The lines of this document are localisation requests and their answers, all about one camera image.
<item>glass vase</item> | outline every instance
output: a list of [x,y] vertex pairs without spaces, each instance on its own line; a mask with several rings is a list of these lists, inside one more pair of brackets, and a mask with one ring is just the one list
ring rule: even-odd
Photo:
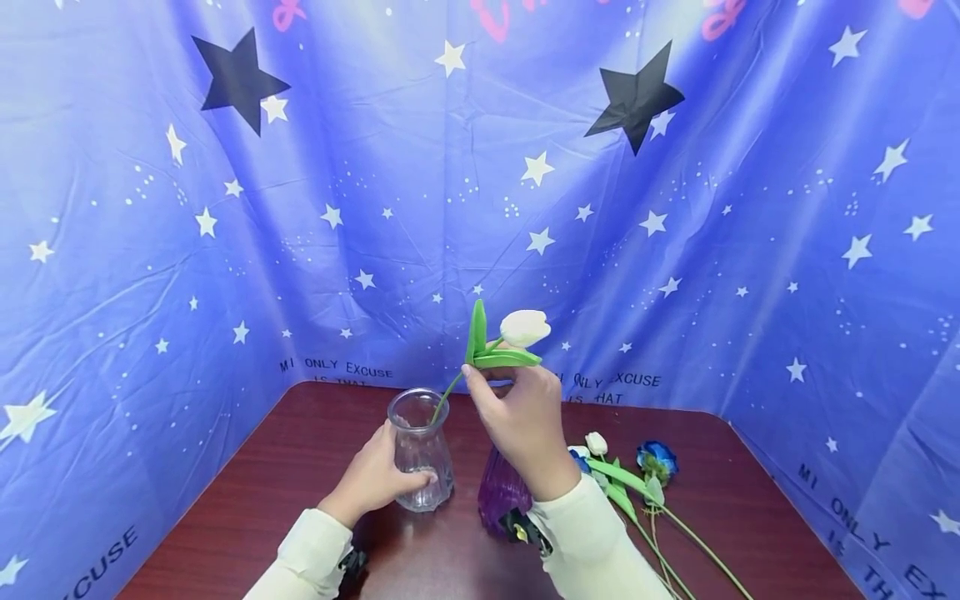
[[480,480],[480,492],[477,494],[477,510],[480,522],[489,534],[506,538],[507,534],[500,526],[500,518],[514,508],[526,513],[533,506],[534,499],[523,483],[520,474],[513,465],[494,447],[487,458],[487,468]]
[[396,467],[403,472],[432,470],[437,480],[426,488],[406,493],[396,503],[414,513],[430,513],[446,502],[453,492],[453,461],[444,437],[444,421],[450,413],[445,402],[436,422],[430,424],[440,395],[415,388],[394,396],[387,417],[396,428]]

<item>left hand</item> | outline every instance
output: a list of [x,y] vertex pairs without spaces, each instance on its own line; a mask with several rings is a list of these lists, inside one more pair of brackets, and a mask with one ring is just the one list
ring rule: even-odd
[[356,453],[340,483],[317,508],[352,529],[366,513],[437,480],[437,473],[430,470],[400,471],[394,463],[395,451],[396,429],[387,420]]

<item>white sleeve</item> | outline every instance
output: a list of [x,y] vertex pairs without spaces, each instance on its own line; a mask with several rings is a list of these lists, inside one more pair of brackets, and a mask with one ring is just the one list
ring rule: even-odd
[[244,600],[333,600],[344,578],[338,567],[352,550],[352,537],[327,513],[303,511]]
[[553,546],[543,570],[564,600],[671,600],[589,475],[566,495],[535,502],[527,516]]

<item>blue rose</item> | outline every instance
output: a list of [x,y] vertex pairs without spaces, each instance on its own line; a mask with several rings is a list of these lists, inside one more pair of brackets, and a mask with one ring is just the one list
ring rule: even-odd
[[570,452],[570,456],[573,457],[573,460],[577,462],[577,467],[579,467],[581,471],[589,475],[590,465],[587,464],[587,459],[577,454],[576,450],[569,450],[569,452]]
[[644,473],[656,476],[666,485],[680,472],[677,455],[661,442],[644,442],[636,449],[636,464]]

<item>purple glass vase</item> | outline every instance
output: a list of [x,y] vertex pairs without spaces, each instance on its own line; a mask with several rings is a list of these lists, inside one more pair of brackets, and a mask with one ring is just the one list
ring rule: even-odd
[[496,447],[491,449],[477,494],[477,509],[484,529],[492,536],[506,538],[507,534],[500,527],[500,518],[514,508],[526,513],[533,503],[527,485],[514,466]]

